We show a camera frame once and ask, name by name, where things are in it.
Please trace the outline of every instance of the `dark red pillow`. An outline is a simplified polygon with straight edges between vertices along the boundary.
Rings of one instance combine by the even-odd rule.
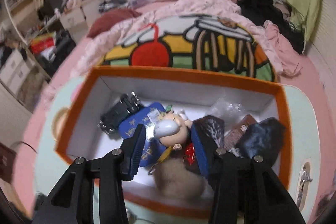
[[[138,16],[141,16],[141,13],[128,8],[108,11],[92,24],[87,37],[95,38],[99,34],[110,30],[117,23]]]

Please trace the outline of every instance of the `beige fur ball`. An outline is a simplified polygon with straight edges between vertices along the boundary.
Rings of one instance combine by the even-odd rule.
[[[197,198],[205,188],[204,178],[186,170],[181,158],[157,164],[153,175],[157,189],[170,198]]]

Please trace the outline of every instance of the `metal screw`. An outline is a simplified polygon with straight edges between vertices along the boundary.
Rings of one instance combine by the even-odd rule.
[[[217,148],[216,152],[218,155],[224,155],[226,153],[226,150],[224,148]]]
[[[134,214],[129,208],[126,208],[126,214],[129,224],[134,224],[137,221],[137,215]]]
[[[256,155],[256,156],[254,156],[254,160],[255,160],[255,162],[263,162],[263,160],[264,160],[264,158],[263,158],[263,156],[260,156],[260,155]]]
[[[301,180],[303,182],[305,182],[305,181],[312,182],[313,181],[313,179],[310,177],[310,174],[309,174],[309,172],[307,170],[304,170],[302,172]]]
[[[82,164],[84,162],[84,158],[83,157],[79,157],[75,159],[75,164]]]
[[[118,156],[122,153],[122,150],[120,148],[116,148],[112,150],[112,154],[115,156]]]

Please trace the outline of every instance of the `doll face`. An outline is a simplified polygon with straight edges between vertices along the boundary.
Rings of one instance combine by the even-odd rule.
[[[164,146],[174,146],[175,144],[184,144],[188,139],[188,128],[184,120],[177,114],[166,114],[154,128],[154,131],[159,135],[156,138]]]

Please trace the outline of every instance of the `pile of clothes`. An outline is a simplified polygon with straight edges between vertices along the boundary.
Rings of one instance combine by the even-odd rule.
[[[104,0],[104,2],[99,5],[99,12],[105,13],[118,8],[130,8],[135,10],[152,2],[154,2],[154,0]]]
[[[30,50],[43,69],[53,77],[75,47],[76,43],[69,32],[61,30],[35,37],[31,41]]]
[[[265,31],[269,44],[262,47],[275,70],[289,77],[298,75],[302,68],[299,54],[311,39],[320,0],[237,0],[236,3],[243,16]]]

